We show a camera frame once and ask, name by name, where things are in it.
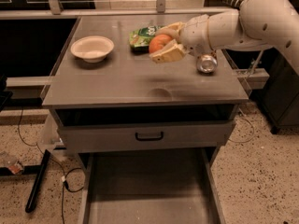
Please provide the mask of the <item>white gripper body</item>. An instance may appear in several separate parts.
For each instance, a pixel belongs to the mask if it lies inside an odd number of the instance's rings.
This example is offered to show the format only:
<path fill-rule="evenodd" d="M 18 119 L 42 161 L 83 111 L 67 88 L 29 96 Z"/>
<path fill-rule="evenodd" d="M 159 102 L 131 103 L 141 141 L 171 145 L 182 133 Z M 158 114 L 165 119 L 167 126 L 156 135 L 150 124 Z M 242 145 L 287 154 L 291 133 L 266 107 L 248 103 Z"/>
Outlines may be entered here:
<path fill-rule="evenodd" d="M 208 38 L 208 20 L 208 15 L 191 18 L 180 30 L 181 44 L 195 57 L 214 52 Z"/>

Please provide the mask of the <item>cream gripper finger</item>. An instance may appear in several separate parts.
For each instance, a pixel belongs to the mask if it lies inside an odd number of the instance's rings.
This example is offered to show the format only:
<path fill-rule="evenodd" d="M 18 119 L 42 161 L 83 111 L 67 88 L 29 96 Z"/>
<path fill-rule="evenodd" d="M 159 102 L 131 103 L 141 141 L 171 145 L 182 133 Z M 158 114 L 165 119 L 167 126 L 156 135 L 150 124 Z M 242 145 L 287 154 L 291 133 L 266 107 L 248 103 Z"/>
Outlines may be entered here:
<path fill-rule="evenodd" d="M 178 43 L 180 42 L 180 30 L 184 27 L 185 23 L 178 21 L 167 26 L 164 26 L 157 30 L 156 35 L 169 35 L 175 39 Z"/>
<path fill-rule="evenodd" d="M 149 44 L 149 57 L 155 63 L 172 63 L 182 60 L 188 51 L 176 39 L 166 45 L 151 41 Z"/>

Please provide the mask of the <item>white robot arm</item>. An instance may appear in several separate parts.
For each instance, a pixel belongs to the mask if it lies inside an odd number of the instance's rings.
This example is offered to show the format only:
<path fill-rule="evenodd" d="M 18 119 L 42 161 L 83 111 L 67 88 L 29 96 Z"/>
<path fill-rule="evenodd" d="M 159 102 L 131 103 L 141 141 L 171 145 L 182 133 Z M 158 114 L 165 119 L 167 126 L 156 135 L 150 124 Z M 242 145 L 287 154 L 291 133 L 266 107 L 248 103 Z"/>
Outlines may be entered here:
<path fill-rule="evenodd" d="M 197 69 L 212 73 L 216 51 L 263 51 L 274 48 L 299 73 L 299 14 L 289 0 L 221 0 L 232 8 L 169 24 L 156 32 L 170 40 L 149 50 L 155 63 L 171 63 L 190 54 Z"/>

